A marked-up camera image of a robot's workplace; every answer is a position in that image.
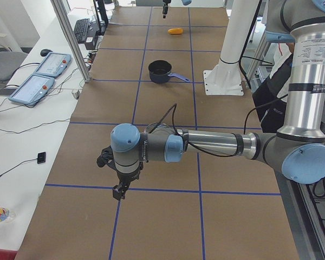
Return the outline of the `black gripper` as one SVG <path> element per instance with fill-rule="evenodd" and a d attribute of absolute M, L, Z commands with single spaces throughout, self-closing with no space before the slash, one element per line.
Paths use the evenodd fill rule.
<path fill-rule="evenodd" d="M 125 199 L 126 192 L 131 182 L 140 178 L 140 172 L 143 169 L 143 165 L 139 165 L 133 172 L 123 173 L 117 170 L 117 176 L 119 178 L 119 184 L 112 188 L 113 198 L 116 200 Z"/>

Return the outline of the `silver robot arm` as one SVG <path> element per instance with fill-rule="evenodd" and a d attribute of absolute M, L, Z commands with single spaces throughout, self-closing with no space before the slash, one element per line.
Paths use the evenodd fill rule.
<path fill-rule="evenodd" d="M 184 6 L 187 6 L 189 4 L 192 3 L 192 0 L 181 0 L 182 1 L 182 4 Z M 169 7 L 169 4 L 172 2 L 171 0 L 162 0 L 163 2 L 163 6 L 162 6 L 162 17 L 163 19 L 166 18 L 167 14 L 168 14 L 168 7 Z"/>
<path fill-rule="evenodd" d="M 109 167 L 119 183 L 113 197 L 124 199 L 149 161 L 179 162 L 188 148 L 217 157 L 258 160 L 300 184 L 325 177 L 325 134 L 320 129 L 325 100 L 325 1 L 270 1 L 267 30 L 295 40 L 284 124 L 275 133 L 229 134 L 157 122 L 149 132 L 122 123 L 110 134 Z"/>

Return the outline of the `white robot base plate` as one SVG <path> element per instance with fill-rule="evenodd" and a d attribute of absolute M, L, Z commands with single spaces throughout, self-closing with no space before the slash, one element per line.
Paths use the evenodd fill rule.
<path fill-rule="evenodd" d="M 237 63 L 219 62 L 212 70 L 204 70 L 203 78 L 206 95 L 244 95 Z"/>

